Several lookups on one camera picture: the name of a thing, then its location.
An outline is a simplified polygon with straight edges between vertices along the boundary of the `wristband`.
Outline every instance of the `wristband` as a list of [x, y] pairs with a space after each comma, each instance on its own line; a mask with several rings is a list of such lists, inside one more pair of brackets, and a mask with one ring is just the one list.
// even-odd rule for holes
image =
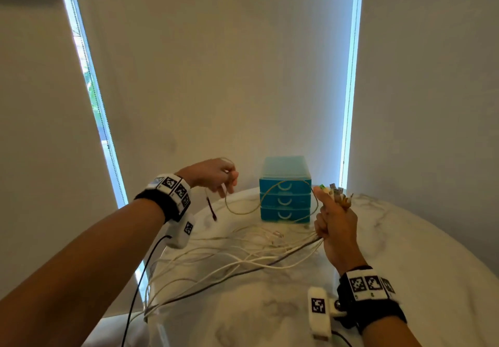
[[184, 216], [191, 204], [189, 184], [172, 173], [158, 175], [135, 199], [149, 199], [159, 205], [165, 214], [165, 223], [176, 222]]
[[407, 323], [390, 282], [379, 277], [371, 266], [357, 267], [343, 274], [338, 297], [340, 310], [347, 312], [341, 323], [347, 328], [357, 326], [360, 334], [384, 317], [396, 316]]

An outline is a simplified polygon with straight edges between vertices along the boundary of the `white marble surface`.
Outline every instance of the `white marble surface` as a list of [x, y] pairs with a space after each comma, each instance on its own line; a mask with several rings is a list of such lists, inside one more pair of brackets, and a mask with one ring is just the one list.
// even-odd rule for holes
[[[231, 196], [230, 201], [253, 199], [232, 206], [249, 210], [257, 198], [258, 189], [252, 189]], [[190, 245], [200, 243], [195, 238], [224, 236], [238, 226], [264, 224], [258, 211], [235, 216], [222, 202], [214, 207], [219, 220], [214, 222], [208, 209], [199, 212]], [[421, 345], [499, 346], [499, 280], [483, 263], [443, 231], [394, 205], [358, 196], [352, 207], [359, 217], [359, 246], [366, 260], [393, 284]], [[271, 225], [286, 235], [304, 228]], [[307, 289], [332, 289], [333, 267], [323, 249], [319, 251], [296, 268], [247, 274], [164, 306], [148, 322], [151, 347], [331, 345], [313, 340], [308, 328]], [[163, 257], [178, 253], [165, 250]], [[213, 258], [181, 266], [156, 285], [184, 276], [200, 278], [226, 262]], [[171, 285], [158, 299], [171, 298], [187, 284]], [[356, 330], [345, 330], [336, 322], [332, 326], [353, 346], [363, 345]], [[346, 347], [340, 339], [333, 345]]]

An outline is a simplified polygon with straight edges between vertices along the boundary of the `hand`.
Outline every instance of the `hand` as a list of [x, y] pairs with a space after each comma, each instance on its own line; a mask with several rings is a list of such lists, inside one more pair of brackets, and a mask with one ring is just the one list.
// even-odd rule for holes
[[313, 192], [324, 206], [314, 222], [317, 235], [324, 238], [324, 250], [340, 275], [358, 266], [366, 265], [357, 244], [357, 214], [345, 211], [321, 188]]
[[234, 193], [239, 172], [232, 163], [223, 159], [210, 159], [182, 168], [176, 175], [182, 177], [191, 188], [205, 187], [212, 192], [218, 192], [223, 198], [225, 191], [222, 184], [225, 184], [227, 193]]

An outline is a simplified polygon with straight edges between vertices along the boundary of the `blue plastic lid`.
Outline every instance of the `blue plastic lid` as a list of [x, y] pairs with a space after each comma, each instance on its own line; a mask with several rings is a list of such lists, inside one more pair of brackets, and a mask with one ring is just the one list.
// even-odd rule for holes
[[310, 180], [304, 156], [270, 156], [265, 158], [261, 179]]

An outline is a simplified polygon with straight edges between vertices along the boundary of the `forearm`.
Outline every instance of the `forearm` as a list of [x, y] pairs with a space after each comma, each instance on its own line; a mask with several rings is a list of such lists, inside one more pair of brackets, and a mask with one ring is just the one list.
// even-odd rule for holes
[[362, 333], [365, 347], [421, 347], [408, 326], [398, 317], [385, 317]]
[[0, 345], [80, 346], [164, 223], [150, 200], [102, 219], [0, 301]]

